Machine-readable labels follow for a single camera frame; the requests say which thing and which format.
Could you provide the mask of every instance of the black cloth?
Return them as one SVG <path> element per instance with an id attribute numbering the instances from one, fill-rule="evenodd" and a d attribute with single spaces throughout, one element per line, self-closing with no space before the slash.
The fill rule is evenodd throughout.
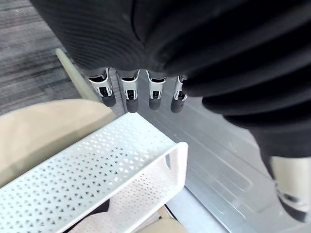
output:
<path id="1" fill-rule="evenodd" d="M 78 220 L 75 224 L 73 224 L 71 227 L 66 229 L 63 233 L 69 233 L 76 225 L 78 225 L 82 220 L 84 220 L 86 217 L 102 212 L 107 212 L 109 209 L 110 200 L 105 201 L 103 204 L 101 204 L 99 207 L 97 207 L 95 210 L 91 211 L 89 214 L 84 216 L 82 219 Z"/>
<path id="2" fill-rule="evenodd" d="M 311 151 L 310 0 L 31 0 L 84 69 L 186 74 L 271 156 Z"/>

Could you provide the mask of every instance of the white plastic basket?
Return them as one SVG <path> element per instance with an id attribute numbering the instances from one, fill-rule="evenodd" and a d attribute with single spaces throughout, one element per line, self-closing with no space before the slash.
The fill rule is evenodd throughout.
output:
<path id="1" fill-rule="evenodd" d="M 185 184 L 188 145 L 125 114 L 0 189 L 1 233 L 130 233 Z M 170 168 L 165 156 L 169 155 Z"/>

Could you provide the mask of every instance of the black rubber fingertip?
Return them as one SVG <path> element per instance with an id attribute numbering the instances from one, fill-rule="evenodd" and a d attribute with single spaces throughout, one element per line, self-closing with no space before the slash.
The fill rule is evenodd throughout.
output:
<path id="1" fill-rule="evenodd" d="M 182 100 L 175 100 L 174 98 L 172 99 L 171 103 L 171 112 L 172 113 L 180 113 L 181 110 L 183 110 L 184 107 L 184 101 Z"/>
<path id="2" fill-rule="evenodd" d="M 126 100 L 126 108 L 130 113 L 138 110 L 138 100 Z"/>
<path id="3" fill-rule="evenodd" d="M 161 105 L 161 99 L 151 99 L 149 98 L 149 107 L 152 110 L 157 110 L 159 109 Z"/>
<path id="4" fill-rule="evenodd" d="M 294 209 L 293 207 L 286 204 L 281 198 L 278 198 L 281 202 L 284 210 L 294 219 L 296 219 L 299 222 L 308 222 L 307 221 L 307 215 L 308 213 L 302 212 L 300 210 Z"/>
<path id="5" fill-rule="evenodd" d="M 116 104 L 115 93 L 112 92 L 112 95 L 111 95 L 111 96 L 102 97 L 102 100 L 103 100 L 104 105 L 106 105 L 106 106 L 109 107 L 109 108 L 115 106 L 115 104 Z"/>

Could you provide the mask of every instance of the beige fabric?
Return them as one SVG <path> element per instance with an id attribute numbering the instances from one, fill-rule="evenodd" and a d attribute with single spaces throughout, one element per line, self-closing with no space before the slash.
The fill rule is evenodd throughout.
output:
<path id="1" fill-rule="evenodd" d="M 40 103 L 0 117 L 0 187 L 113 121 L 90 100 Z"/>
<path id="2" fill-rule="evenodd" d="M 188 231 L 175 219 L 162 218 L 139 233 L 187 233 Z"/>
<path id="3" fill-rule="evenodd" d="M 171 214 L 170 212 L 166 209 L 165 206 L 162 206 L 160 209 L 158 209 L 157 211 L 159 213 L 159 215 L 162 217 L 162 218 L 171 218 Z"/>

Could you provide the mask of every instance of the white tray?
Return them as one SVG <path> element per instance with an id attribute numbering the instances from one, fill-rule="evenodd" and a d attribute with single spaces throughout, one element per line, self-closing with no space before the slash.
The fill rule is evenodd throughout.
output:
<path id="1" fill-rule="evenodd" d="M 185 184 L 188 145 L 125 114 L 0 189 L 1 233 L 129 233 Z M 170 157 L 168 168 L 165 156 Z"/>

